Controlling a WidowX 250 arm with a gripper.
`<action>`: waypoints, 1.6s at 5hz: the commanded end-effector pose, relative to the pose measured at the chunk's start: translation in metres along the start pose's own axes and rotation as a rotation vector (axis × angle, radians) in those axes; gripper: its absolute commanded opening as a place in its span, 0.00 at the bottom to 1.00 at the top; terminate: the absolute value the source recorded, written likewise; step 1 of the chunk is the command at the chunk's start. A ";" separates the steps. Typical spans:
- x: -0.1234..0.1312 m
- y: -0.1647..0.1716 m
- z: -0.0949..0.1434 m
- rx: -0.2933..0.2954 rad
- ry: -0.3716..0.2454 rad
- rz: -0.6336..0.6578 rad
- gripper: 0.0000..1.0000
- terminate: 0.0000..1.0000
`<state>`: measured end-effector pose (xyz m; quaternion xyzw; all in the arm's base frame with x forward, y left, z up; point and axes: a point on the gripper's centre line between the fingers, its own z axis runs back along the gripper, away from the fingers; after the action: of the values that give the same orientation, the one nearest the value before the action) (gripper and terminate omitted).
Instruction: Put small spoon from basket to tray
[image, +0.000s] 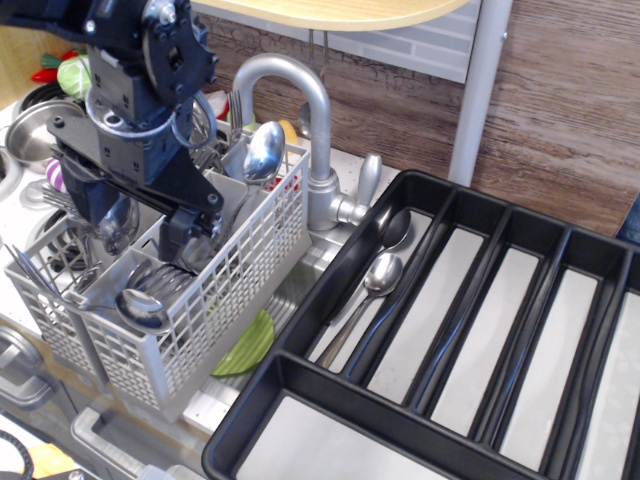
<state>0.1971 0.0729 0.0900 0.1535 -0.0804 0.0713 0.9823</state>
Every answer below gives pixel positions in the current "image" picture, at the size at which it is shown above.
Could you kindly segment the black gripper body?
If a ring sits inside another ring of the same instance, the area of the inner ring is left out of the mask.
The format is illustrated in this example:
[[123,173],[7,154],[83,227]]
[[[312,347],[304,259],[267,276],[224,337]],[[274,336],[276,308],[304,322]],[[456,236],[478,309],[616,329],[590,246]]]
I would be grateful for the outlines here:
[[192,99],[156,113],[152,121],[131,123],[106,102],[90,97],[82,117],[47,121],[55,137],[54,157],[63,164],[98,168],[115,188],[170,217],[180,207],[200,214],[199,225],[213,225],[222,195],[191,160]]

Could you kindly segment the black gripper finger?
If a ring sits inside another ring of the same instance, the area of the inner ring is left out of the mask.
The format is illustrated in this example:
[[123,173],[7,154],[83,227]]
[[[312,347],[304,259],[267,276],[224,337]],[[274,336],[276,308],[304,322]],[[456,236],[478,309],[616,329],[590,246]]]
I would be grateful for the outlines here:
[[135,201],[91,165],[63,164],[62,175],[79,217],[102,244],[130,245],[135,238]]
[[215,215],[212,230],[197,223],[200,214],[180,207],[160,226],[158,258],[191,273],[201,273],[219,244],[221,217]]

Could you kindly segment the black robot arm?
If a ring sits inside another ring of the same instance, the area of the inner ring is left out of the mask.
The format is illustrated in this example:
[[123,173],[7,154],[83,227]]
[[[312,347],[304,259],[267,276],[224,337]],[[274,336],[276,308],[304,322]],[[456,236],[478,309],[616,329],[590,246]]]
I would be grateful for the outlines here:
[[189,242],[217,233],[222,195],[194,165],[193,110],[217,56],[187,1],[5,1],[1,21],[86,46],[84,117],[47,123],[79,215],[98,225],[122,197],[162,214],[159,257],[177,263]]

